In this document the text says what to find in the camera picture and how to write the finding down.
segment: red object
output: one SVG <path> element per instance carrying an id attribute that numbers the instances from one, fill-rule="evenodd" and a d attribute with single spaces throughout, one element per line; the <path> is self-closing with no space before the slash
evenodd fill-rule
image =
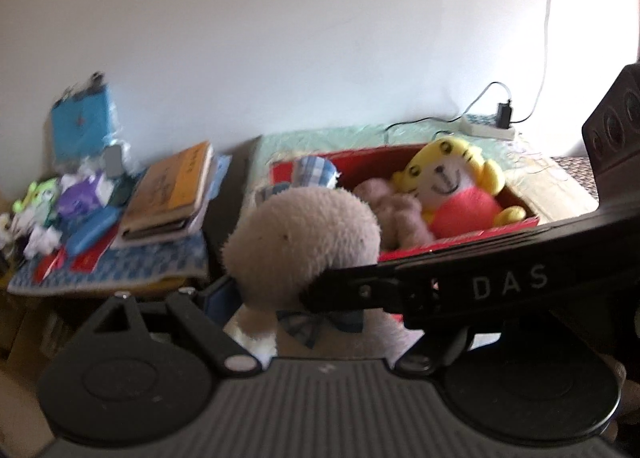
<path id="1" fill-rule="evenodd" d="M 429 225 L 438 238 L 467 232 L 485 231 L 494 226 L 494 218 L 502 211 L 495 198 L 478 187 L 469 187 L 444 202 Z"/>
<path id="2" fill-rule="evenodd" d="M 101 237 L 95 245 L 79 254 L 71 263 L 70 269 L 74 272 L 91 273 L 100 261 L 102 255 L 111 246 L 113 239 L 118 234 L 119 223 L 113 225 L 107 233 Z"/>
<path id="3" fill-rule="evenodd" d="M 338 184 L 340 187 L 351 190 L 369 178 L 390 179 L 394 172 L 404 170 L 406 165 L 411 161 L 411 158 L 423 147 L 424 144 L 384 146 L 372 149 L 359 149 L 357 151 L 330 152 L 318 154 L 317 156 L 331 160 L 341 173 Z M 290 161 L 272 164 L 270 167 L 271 183 L 275 184 L 290 181 L 292 167 L 293 163 Z M 494 235 L 516 232 L 521 229 L 535 227 L 538 224 L 538 218 L 532 215 L 527 204 L 517 199 L 508 188 L 503 189 L 495 200 L 501 208 L 507 208 L 512 205 L 522 205 L 525 210 L 527 210 L 529 217 L 524 219 L 524 221 L 507 225 L 506 227 L 481 227 L 479 231 L 439 239 L 436 243 L 427 247 L 383 252 L 380 254 L 380 261 L 389 261 L 391 259 L 400 259 L 402 257 L 427 253 L 460 243 L 468 243 L 470 241 L 493 237 Z"/>
<path id="4" fill-rule="evenodd" d="M 33 272 L 33 281 L 40 284 L 53 271 L 62 268 L 66 261 L 65 248 L 60 248 L 52 254 L 46 255 L 38 263 L 36 270 Z"/>

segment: stack of books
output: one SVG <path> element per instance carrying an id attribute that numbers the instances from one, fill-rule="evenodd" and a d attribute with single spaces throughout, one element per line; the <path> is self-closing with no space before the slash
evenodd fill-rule
<path id="1" fill-rule="evenodd" d="M 127 206 L 113 248 L 171 241 L 202 227 L 218 164 L 209 142 L 148 168 Z"/>

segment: woven mat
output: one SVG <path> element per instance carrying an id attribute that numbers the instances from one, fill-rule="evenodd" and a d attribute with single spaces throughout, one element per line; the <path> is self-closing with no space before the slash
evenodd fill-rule
<path id="1" fill-rule="evenodd" d="M 553 160 L 555 160 L 562 169 L 567 171 L 569 176 L 576 180 L 582 187 L 587 189 L 594 199 L 598 199 L 596 182 L 593 179 L 593 171 L 591 171 L 591 164 L 588 158 L 561 156 L 553 158 Z"/>

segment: person's hand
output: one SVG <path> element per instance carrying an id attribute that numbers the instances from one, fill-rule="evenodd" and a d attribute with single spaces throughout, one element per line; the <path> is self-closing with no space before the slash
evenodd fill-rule
<path id="1" fill-rule="evenodd" d="M 621 362 L 608 355 L 601 357 L 616 375 L 622 390 L 620 404 L 609 426 L 602 433 L 603 438 L 613 442 L 618 436 L 618 424 L 640 424 L 640 384 L 626 380 L 626 369 Z"/>

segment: tiger plush face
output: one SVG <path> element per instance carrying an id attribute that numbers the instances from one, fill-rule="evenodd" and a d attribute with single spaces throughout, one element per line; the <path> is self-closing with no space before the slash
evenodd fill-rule
<path id="1" fill-rule="evenodd" d="M 418 198 L 423 210 L 436 211 L 453 195 L 476 186 L 483 165 L 478 148 L 449 136 L 422 148 L 396 184 L 401 192 Z"/>

